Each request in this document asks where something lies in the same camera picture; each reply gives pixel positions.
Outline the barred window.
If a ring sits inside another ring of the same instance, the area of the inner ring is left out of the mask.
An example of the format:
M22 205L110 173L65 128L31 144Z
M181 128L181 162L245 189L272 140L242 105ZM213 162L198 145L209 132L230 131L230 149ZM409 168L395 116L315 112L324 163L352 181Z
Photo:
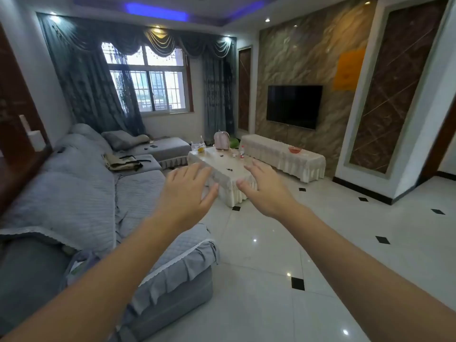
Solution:
M123 77L130 74L141 113L181 113L189 111L186 105L187 56L176 47L167 57L161 57L147 45L133 55L121 54L109 42L101 44L118 97L126 111Z

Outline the dark draped curtain valance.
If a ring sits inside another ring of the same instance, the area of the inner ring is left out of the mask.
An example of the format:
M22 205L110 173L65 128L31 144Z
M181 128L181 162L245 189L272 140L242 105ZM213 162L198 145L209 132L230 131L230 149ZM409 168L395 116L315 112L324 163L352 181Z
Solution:
M191 58L212 55L231 60L236 54L237 40L233 37L40 12L36 15L53 60L67 58L71 52L100 52L102 43L111 43L125 56L133 55L143 45L160 57L169 56L175 48Z

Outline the black wall television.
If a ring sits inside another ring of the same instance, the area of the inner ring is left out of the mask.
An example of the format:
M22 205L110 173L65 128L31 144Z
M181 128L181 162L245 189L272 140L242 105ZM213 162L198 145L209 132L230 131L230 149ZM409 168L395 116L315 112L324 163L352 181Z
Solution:
M322 93L322 85L270 85L266 120L314 131Z

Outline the grey quilted sofa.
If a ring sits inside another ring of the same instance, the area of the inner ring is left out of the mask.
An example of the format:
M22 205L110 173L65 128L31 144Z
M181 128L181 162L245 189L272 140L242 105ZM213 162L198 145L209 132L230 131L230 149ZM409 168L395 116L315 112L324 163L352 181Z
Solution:
M160 169L113 173L89 126L78 124L0 218L0 337L57 294L79 251L100 258L149 216L165 183ZM204 224L181 234L142 280L108 342L142 342L213 297L219 250Z

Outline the person's right hand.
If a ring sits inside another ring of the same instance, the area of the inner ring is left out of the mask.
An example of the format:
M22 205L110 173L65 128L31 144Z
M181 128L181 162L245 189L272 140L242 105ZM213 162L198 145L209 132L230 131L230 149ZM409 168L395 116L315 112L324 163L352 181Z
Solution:
M282 222L299 208L299 203L270 165L253 160L244 168L255 179L258 190L256 198L248 199L263 215Z

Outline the person's left forearm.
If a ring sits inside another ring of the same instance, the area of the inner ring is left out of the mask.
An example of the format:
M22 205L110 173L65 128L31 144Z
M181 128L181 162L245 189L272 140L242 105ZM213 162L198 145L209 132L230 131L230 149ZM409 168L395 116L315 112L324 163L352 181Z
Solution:
M169 245L201 217L155 214L0 342L104 342Z

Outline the blue patterned bag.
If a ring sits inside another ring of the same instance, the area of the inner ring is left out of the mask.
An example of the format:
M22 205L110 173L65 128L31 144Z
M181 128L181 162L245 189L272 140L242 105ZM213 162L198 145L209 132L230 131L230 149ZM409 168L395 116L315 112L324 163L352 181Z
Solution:
M100 260L101 258L93 251L83 250L75 253L62 276L59 292L76 282Z

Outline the beige bag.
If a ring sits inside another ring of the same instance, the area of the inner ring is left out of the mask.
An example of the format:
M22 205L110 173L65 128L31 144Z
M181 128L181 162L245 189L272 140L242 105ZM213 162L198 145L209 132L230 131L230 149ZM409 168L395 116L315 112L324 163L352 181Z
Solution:
M112 172L138 171L143 168L142 162L134 156L117 157L113 154L104 154L102 158L106 168Z

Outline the orange paper sheet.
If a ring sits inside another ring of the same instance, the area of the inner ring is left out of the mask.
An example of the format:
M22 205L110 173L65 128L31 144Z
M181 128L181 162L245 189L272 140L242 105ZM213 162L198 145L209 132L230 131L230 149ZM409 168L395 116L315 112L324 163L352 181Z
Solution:
M333 91L356 91L366 48L346 51L339 57Z

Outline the long bench with cream cloth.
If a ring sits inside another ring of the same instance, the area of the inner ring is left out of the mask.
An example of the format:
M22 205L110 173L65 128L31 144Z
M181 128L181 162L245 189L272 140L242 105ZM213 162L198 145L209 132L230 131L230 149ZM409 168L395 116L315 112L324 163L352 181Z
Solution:
M325 177L326 159L323 155L305 149L295 154L290 152L294 149L291 145L256 134L244 135L240 145L246 155L295 176L303 183Z

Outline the person's left hand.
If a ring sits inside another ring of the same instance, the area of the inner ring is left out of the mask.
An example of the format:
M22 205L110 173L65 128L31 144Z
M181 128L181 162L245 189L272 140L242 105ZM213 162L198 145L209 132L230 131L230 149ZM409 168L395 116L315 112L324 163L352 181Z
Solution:
M200 212L200 202L211 167L199 163L175 169L166 176L163 190L151 217L154 225L179 235L193 228L208 212Z

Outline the grey pillow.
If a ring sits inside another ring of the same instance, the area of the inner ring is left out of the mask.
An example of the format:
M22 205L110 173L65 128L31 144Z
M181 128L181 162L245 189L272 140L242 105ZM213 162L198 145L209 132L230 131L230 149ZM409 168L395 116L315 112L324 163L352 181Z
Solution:
M118 130L101 133L114 151L126 151L138 145L150 143L151 139L145 134L132 136L129 133Z

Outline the pink backpack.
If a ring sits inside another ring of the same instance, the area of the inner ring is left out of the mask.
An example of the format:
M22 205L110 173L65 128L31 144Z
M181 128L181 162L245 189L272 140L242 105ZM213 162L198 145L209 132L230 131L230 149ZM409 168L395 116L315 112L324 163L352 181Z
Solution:
M218 131L214 134L214 147L216 150L230 150L230 135L226 131Z

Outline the dark wooden cabinet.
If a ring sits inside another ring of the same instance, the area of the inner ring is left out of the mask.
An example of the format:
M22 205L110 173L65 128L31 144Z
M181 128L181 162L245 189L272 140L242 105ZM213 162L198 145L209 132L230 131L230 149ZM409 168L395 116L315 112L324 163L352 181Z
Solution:
M36 151L20 120L24 115L40 131L44 149ZM51 154L51 145L0 22L0 216L36 175Z

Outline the white paper roll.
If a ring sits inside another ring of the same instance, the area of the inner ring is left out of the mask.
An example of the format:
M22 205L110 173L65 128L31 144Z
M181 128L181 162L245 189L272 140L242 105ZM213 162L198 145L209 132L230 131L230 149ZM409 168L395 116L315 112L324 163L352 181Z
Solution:
M43 151L47 144L40 130L27 131L27 136L35 152Z

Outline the dark patterned curtain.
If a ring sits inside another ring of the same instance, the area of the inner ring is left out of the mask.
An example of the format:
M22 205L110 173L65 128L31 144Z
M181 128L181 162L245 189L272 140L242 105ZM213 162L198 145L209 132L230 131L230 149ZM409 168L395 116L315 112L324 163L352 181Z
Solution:
M234 97L236 39L221 37L202 55L204 141L214 144L214 135L235 134Z
M146 134L127 56L142 44L142 28L52 16L37 18L72 117L98 133Z

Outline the person's right forearm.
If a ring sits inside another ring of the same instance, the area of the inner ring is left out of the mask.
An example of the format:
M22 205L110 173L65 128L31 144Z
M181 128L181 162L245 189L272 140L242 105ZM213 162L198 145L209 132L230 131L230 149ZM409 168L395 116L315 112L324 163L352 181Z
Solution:
M456 312L298 203L278 218L371 342L456 342Z

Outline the blue ceiling light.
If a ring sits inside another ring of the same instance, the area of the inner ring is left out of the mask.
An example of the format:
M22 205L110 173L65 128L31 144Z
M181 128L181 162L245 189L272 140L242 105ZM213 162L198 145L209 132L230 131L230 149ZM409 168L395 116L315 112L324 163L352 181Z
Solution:
M124 3L123 7L127 13L138 16L152 17L179 22L187 22L189 20L188 14L182 11L165 9L141 3Z

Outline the coffee table with cream cloth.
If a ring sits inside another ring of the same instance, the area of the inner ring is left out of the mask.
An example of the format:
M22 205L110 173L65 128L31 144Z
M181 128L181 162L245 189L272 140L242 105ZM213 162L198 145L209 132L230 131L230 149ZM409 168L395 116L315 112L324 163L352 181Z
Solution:
M230 208L247 200L247 197L237 188L238 179L247 180L255 187L257 185L250 172L244 168L244 165L252 163L252 159L249 156L240 159L239 151L236 149L220 151L214 147L207 147L203 153L189 152L187 161L189 165L201 163L200 168L212 168L205 186L211 188L218 183L218 197ZM226 168L231 168L233 171L227 171Z

